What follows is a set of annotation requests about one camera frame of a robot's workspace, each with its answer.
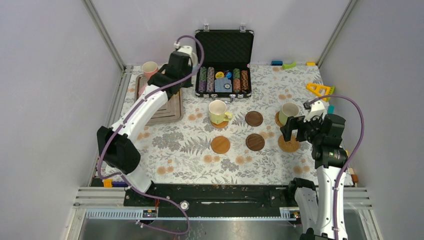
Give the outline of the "woven cork coaster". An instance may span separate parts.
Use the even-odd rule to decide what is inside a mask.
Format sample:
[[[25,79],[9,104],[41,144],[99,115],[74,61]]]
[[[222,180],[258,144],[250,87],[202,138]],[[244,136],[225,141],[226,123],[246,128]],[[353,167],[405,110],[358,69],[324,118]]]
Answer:
[[[300,142],[297,141],[295,135],[291,135],[289,141],[285,141],[284,136],[281,135],[278,138],[278,146],[279,148],[286,153],[294,153],[300,148]]]

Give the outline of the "light green mug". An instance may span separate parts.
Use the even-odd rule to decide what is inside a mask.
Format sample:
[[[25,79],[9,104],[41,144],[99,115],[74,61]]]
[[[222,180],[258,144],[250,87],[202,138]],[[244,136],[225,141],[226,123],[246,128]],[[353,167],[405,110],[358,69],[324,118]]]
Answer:
[[[281,106],[278,113],[278,120],[284,126],[287,123],[288,117],[296,117],[298,114],[299,107],[292,102],[287,102]]]

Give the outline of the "pale yellow mug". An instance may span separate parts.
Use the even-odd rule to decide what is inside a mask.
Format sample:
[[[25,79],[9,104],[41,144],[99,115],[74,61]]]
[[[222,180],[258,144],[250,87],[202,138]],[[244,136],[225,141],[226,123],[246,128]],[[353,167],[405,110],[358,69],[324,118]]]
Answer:
[[[208,106],[210,122],[215,125],[229,122],[233,114],[228,112],[227,104],[222,100],[213,100]]]

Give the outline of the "dark walnut wooden coaster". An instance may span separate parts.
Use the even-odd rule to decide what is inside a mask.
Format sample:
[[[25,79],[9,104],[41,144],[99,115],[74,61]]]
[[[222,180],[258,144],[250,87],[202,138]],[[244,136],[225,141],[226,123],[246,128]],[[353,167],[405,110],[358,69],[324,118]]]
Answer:
[[[245,115],[245,121],[249,126],[258,127],[263,123],[263,116],[258,111],[249,111]]]

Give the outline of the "dark brown wooden coaster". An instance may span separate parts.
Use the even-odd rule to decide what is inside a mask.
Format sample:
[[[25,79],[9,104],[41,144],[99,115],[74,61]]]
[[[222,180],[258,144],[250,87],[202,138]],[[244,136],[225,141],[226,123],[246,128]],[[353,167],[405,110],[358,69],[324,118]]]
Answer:
[[[245,144],[251,151],[260,151],[265,146],[265,139],[257,133],[253,133],[247,136]]]

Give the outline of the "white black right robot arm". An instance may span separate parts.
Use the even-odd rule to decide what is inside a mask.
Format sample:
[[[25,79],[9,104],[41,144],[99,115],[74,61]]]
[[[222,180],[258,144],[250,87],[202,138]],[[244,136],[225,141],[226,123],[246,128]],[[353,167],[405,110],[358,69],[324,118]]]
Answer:
[[[312,146],[312,159],[318,183],[295,177],[289,183],[287,201],[298,206],[303,233],[302,240],[346,240],[348,234],[344,221],[344,165],[348,160],[342,148],[342,134],[346,120],[335,114],[314,116],[290,116],[280,128],[284,141],[292,138]]]

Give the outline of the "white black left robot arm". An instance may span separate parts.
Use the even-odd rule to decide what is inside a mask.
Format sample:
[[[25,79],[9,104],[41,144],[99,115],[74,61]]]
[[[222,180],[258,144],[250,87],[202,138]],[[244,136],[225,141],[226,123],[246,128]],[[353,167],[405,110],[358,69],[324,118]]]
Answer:
[[[191,47],[180,47],[170,54],[166,64],[148,80],[142,95],[129,111],[110,127],[101,126],[97,130],[99,161],[97,172],[103,180],[103,163],[117,171],[111,176],[120,176],[128,186],[137,190],[136,199],[144,206],[152,204],[155,192],[152,180],[141,165],[141,155],[134,143],[141,130],[153,115],[165,105],[181,88],[192,86],[193,70],[196,64]]]

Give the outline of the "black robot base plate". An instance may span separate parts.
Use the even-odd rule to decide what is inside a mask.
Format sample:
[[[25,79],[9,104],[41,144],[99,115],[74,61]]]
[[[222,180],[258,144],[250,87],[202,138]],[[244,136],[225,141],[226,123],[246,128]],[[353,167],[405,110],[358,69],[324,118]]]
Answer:
[[[177,204],[188,203],[190,218],[260,218],[280,217],[280,208],[294,209],[294,192],[288,185],[223,185],[223,184],[153,184],[148,195],[126,190],[125,207],[152,207],[159,217],[182,217],[182,212],[167,199]]]

